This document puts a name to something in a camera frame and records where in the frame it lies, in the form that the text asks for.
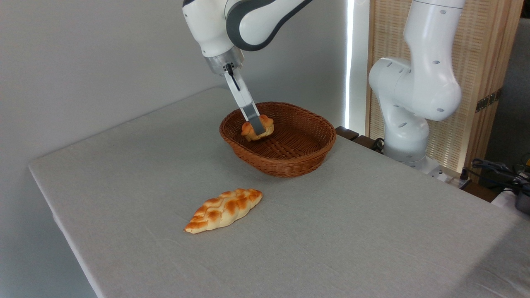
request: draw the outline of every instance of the light strip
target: light strip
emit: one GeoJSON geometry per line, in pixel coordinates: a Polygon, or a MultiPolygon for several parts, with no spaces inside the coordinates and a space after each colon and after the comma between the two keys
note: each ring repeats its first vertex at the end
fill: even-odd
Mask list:
{"type": "Polygon", "coordinates": [[[354,2],[347,1],[347,28],[346,28],[346,81],[344,83],[344,127],[350,128],[350,80],[351,80],[351,63],[353,59],[354,47],[354,2]]]}

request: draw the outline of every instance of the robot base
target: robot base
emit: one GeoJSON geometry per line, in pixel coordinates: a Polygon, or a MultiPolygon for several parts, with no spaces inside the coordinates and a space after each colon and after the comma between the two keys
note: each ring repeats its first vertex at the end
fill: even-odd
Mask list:
{"type": "Polygon", "coordinates": [[[441,165],[430,157],[425,156],[419,161],[402,163],[442,182],[447,180],[447,175],[442,172],[441,165]]]}

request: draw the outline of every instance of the basket rim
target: basket rim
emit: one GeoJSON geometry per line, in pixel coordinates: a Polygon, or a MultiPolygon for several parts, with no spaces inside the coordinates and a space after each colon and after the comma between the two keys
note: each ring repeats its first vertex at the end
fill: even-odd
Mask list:
{"type": "Polygon", "coordinates": [[[238,112],[241,112],[240,109],[236,109],[234,111],[232,111],[231,113],[229,113],[224,119],[223,121],[221,121],[221,124],[219,125],[219,133],[221,134],[221,137],[225,140],[225,142],[227,142],[232,148],[234,146],[238,147],[238,149],[240,150],[244,150],[246,151],[247,153],[250,153],[252,154],[255,158],[255,159],[259,159],[261,161],[283,161],[285,163],[295,163],[295,162],[300,162],[302,160],[310,160],[310,159],[314,159],[315,157],[317,156],[320,156],[322,155],[323,153],[327,153],[331,147],[333,147],[333,144],[335,143],[335,140],[337,139],[337,132],[335,131],[335,128],[333,127],[333,125],[327,120],[325,119],[324,117],[316,114],[316,113],[313,113],[307,109],[304,109],[302,107],[299,107],[295,104],[292,104],[292,103],[289,103],[289,102],[283,102],[283,101],[265,101],[265,102],[257,102],[256,103],[256,106],[259,107],[260,105],[263,105],[263,104],[284,104],[284,105],[287,105],[287,106],[291,106],[292,108],[295,108],[295,109],[298,109],[302,112],[306,112],[306,113],[309,113],[311,114],[312,116],[314,117],[317,117],[317,118],[320,118],[321,120],[324,120],[324,122],[327,124],[327,126],[329,127],[330,129],[330,132],[332,132],[332,137],[331,139],[324,145],[322,146],[322,148],[318,149],[317,151],[315,152],[312,152],[310,154],[307,154],[307,155],[303,155],[303,156],[298,156],[298,157],[292,157],[292,158],[288,158],[288,159],[281,159],[281,158],[275,158],[275,157],[264,157],[262,155],[257,155],[255,152],[252,152],[250,151],[248,148],[246,148],[245,146],[241,145],[240,143],[232,140],[231,138],[229,138],[223,131],[223,127],[225,126],[225,123],[228,121],[228,119],[230,119],[230,117],[233,116],[233,114],[235,113],[238,113],[238,112]]]}

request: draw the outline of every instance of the bread roll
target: bread roll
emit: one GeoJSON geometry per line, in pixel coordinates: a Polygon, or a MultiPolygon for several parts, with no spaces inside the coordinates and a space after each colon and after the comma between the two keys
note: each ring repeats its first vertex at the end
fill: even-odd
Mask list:
{"type": "Polygon", "coordinates": [[[228,226],[245,216],[257,205],[263,194],[255,189],[238,188],[209,199],[197,209],[184,231],[197,234],[206,230],[228,226]]]}
{"type": "Polygon", "coordinates": [[[250,122],[245,122],[241,127],[241,135],[244,136],[249,142],[259,140],[266,136],[270,136],[272,132],[274,132],[274,121],[271,118],[267,117],[267,115],[261,114],[260,122],[261,125],[263,125],[263,128],[265,129],[264,133],[257,136],[256,132],[254,131],[254,128],[252,128],[252,125],[250,125],[250,122]]]}

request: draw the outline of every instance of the table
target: table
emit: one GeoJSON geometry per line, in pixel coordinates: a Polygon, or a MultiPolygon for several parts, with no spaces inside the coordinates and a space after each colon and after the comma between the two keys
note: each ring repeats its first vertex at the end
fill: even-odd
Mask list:
{"type": "Polygon", "coordinates": [[[30,170],[99,297],[530,296],[530,223],[338,138],[316,171],[265,175],[218,133],[210,89],[34,160],[30,170]],[[206,200],[264,197],[183,232],[206,200]]]}

